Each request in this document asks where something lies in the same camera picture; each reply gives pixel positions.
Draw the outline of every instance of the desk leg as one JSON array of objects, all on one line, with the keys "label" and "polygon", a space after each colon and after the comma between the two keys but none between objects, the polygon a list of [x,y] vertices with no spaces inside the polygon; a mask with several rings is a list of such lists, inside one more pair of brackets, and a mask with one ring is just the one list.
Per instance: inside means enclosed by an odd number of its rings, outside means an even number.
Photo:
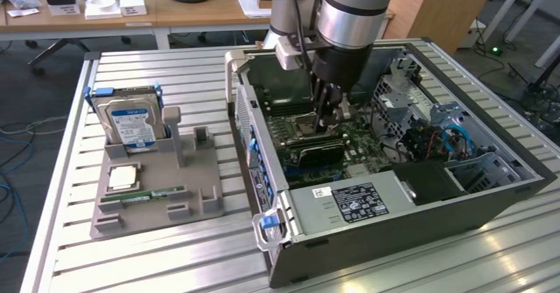
[{"label": "desk leg", "polygon": [[525,13],[522,13],[522,16],[519,17],[518,21],[515,22],[514,26],[511,27],[507,36],[505,37],[505,40],[509,42],[513,42],[513,39],[515,39],[515,36],[518,32],[521,31],[522,27],[526,24],[527,19],[533,15],[535,9],[541,6],[543,0],[533,0],[530,6],[527,7]]},{"label": "desk leg", "polygon": [[483,31],[482,34],[482,39],[483,42],[487,42],[487,39],[490,38],[490,35],[493,33],[493,31],[495,30],[497,25],[501,22],[501,19],[503,19],[505,13],[507,13],[510,7],[513,6],[513,2],[515,0],[505,0],[503,5],[501,6],[499,10],[497,11],[491,22],[487,24],[486,30]]},{"label": "desk leg", "polygon": [[170,49],[169,46],[169,39],[166,36],[169,35],[169,28],[154,28],[153,29],[153,36],[155,37],[157,49]]},{"label": "desk leg", "polygon": [[538,68],[545,67],[546,64],[550,62],[550,59],[553,58],[553,54],[555,52],[560,54],[560,36],[555,38],[550,47],[545,50],[542,56],[535,61],[534,66],[537,66]]}]

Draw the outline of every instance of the green circuit board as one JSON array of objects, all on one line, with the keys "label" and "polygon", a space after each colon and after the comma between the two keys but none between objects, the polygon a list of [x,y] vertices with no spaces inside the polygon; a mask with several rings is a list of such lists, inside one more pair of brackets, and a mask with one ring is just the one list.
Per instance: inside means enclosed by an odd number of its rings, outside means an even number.
[{"label": "green circuit board", "polygon": [[[365,119],[339,123],[326,132],[314,134],[313,118],[311,114],[266,117],[291,189],[377,173],[390,164]],[[318,158],[303,161],[306,152],[318,153]]]}]

